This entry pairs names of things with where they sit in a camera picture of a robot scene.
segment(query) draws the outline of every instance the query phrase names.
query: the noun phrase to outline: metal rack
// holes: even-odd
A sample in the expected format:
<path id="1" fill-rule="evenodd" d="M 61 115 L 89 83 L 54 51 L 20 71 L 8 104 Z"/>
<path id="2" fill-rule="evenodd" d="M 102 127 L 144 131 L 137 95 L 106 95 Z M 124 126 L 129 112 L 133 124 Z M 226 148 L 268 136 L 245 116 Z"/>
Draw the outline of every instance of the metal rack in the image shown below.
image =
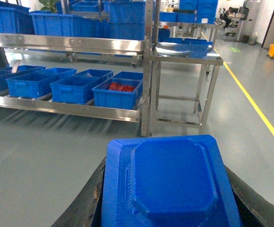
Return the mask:
<path id="1" fill-rule="evenodd" d="M 43 36 L 43 35 L 21 35 L 21 34 L 0 34 L 0 68 L 7 65 L 7 59 L 4 48 L 23 48 L 50 51 L 66 51 L 66 52 L 88 52 L 102 54 L 119 54 L 137 56 L 143 55 L 143 94 L 142 98 L 136 105 L 134 110 L 114 109 L 94 106 L 93 103 L 86 105 L 75 105 L 65 103 L 54 103 L 50 101 L 50 97 L 46 96 L 37 100 L 13 98 L 7 96 L 8 91 L 0 93 L 0 107 L 42 111 L 59 114 L 72 114 L 87 117 L 104 118 L 111 120 L 120 120 L 128 122 L 141 122 L 141 135 L 150 136 L 155 122 L 155 105 L 157 98 L 163 98 L 157 91 L 159 90 L 158 78 L 162 61 L 192 63 L 201 65 L 214 65 L 215 69 L 212 74 L 209 95 L 206 101 L 204 111 L 197 111 L 201 117 L 200 133 L 204 128 L 209 106 L 213 94 L 214 85 L 217 79 L 218 69 L 223 64 L 223 60 L 218 59 L 191 59 L 180 57 L 163 57 L 153 52 L 153 43 L 158 40 L 159 30 L 159 0 L 156 1 L 156 18 L 154 24 L 153 17 L 153 1 L 146 1 L 145 12 L 145 38 L 144 41 L 137 40 L 118 40 L 118 39 L 98 39 L 98 38 L 79 38 L 79 37 L 59 37 L 59 36 Z M 198 26 L 211 27 L 212 25 L 204 24 L 185 24 L 176 23 L 170 26 Z M 203 78 L 203 70 L 201 70 L 200 81 Z M 199 94 L 192 101 L 198 104 Z"/>

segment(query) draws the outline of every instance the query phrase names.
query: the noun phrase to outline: gray epoxy floor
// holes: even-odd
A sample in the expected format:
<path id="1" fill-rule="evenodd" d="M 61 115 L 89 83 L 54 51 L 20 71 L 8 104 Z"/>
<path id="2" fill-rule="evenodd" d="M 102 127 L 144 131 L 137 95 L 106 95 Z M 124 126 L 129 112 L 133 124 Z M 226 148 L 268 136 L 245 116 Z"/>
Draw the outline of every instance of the gray epoxy floor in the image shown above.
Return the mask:
<path id="1" fill-rule="evenodd" d="M 241 53 L 233 53 L 237 47 Z M 217 41 L 217 51 L 274 126 L 274 60 L 258 46 Z M 20 58 L 8 54 L 11 63 Z M 27 57 L 22 64 L 50 67 L 133 69 L 128 65 L 68 63 Z M 164 63 L 161 93 L 193 95 L 199 66 Z M 203 95 L 209 85 L 203 83 Z M 192 119 L 183 102 L 161 101 L 162 116 Z M 105 156 L 108 142 L 138 136 L 138 124 L 0 108 L 0 226 L 50 226 L 70 205 Z M 196 134 L 157 125 L 154 136 Z M 274 204 L 274 137 L 221 67 L 205 129 L 217 139 L 224 163 Z"/>

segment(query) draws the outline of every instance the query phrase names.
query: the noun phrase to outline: floor marking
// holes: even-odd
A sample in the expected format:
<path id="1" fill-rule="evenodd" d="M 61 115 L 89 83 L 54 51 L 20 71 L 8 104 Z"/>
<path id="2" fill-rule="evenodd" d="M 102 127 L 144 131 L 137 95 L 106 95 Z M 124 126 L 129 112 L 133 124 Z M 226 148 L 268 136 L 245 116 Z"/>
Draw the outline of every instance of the floor marking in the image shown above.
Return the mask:
<path id="1" fill-rule="evenodd" d="M 244 95 L 246 96 L 246 98 L 249 100 L 249 102 L 251 103 L 251 105 L 253 106 L 253 108 L 255 109 L 255 111 L 257 112 L 257 114 L 261 117 L 262 121 L 265 123 L 265 125 L 268 127 L 269 131 L 272 133 L 272 135 L 274 136 L 274 127 L 272 126 L 272 124 L 269 122 L 269 120 L 265 117 L 264 113 L 261 111 L 261 109 L 258 107 L 258 105 L 255 103 L 255 101 L 253 100 L 253 98 L 249 95 L 249 93 L 246 91 L 246 89 L 243 87 L 243 85 L 240 83 L 240 81 L 238 80 L 238 78 L 236 77 L 236 75 L 232 72 L 232 70 L 229 68 L 228 64 L 226 62 L 224 62 L 224 66 L 227 69 L 227 71 L 230 73 L 230 75 L 232 76 L 232 78 L 235 80 L 235 82 L 237 83 L 237 85 L 239 86 L 239 88 L 242 90 L 242 92 L 244 93 Z"/>
<path id="2" fill-rule="evenodd" d="M 234 53 L 241 53 L 241 51 L 236 47 L 230 47 L 230 50 L 231 52 L 234 52 Z"/>

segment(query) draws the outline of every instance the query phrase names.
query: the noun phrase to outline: green plant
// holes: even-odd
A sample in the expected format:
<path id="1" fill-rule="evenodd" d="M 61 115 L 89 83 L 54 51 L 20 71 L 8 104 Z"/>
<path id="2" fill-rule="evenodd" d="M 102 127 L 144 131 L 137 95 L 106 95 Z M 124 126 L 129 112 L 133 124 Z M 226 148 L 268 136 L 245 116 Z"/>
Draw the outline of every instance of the green plant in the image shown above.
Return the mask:
<path id="1" fill-rule="evenodd" d="M 56 1 L 58 0 L 39 0 L 39 2 L 44 5 L 41 10 L 48 10 L 51 11 L 52 13 L 57 12 L 56 8 Z"/>

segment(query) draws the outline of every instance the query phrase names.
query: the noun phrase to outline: green floor sign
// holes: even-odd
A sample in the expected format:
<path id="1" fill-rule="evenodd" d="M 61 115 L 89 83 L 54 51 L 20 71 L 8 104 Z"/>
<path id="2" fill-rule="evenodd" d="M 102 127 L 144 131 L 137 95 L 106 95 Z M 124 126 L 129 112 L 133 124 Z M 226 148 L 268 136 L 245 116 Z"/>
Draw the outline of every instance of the green floor sign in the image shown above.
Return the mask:
<path id="1" fill-rule="evenodd" d="M 236 47 L 230 47 L 230 50 L 231 52 L 234 52 L 234 53 L 241 53 L 241 51 Z"/>

